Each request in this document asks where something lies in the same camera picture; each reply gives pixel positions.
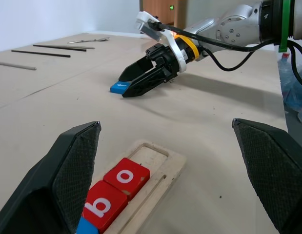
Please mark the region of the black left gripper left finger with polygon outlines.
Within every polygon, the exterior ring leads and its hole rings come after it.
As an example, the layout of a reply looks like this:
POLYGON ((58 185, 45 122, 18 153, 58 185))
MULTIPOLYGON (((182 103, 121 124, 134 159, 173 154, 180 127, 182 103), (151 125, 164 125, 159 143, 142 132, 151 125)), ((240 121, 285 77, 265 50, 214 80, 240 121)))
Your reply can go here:
POLYGON ((74 234, 92 183, 101 124, 59 135, 0 211, 0 234, 74 234))

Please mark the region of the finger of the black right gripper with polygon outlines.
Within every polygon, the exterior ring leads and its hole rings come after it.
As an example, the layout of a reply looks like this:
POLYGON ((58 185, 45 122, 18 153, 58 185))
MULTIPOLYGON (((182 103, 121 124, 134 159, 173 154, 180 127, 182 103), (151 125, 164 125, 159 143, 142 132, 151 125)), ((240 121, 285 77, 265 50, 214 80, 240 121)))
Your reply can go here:
POLYGON ((153 78, 155 76, 153 69, 152 60, 145 56, 126 67, 118 81, 133 82, 136 79, 142 80, 143 78, 153 78))
POLYGON ((151 71, 135 78, 122 94, 123 98, 134 98, 144 95, 158 85, 169 81, 172 73, 166 68, 154 68, 151 71))

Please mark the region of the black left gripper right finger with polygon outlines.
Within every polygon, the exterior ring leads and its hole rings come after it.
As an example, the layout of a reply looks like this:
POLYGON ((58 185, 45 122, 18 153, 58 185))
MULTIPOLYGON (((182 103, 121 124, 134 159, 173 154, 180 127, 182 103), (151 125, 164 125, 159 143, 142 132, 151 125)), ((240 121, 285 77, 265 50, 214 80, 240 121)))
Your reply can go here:
POLYGON ((286 131, 232 121, 250 182, 281 234, 302 234, 302 146, 286 131))

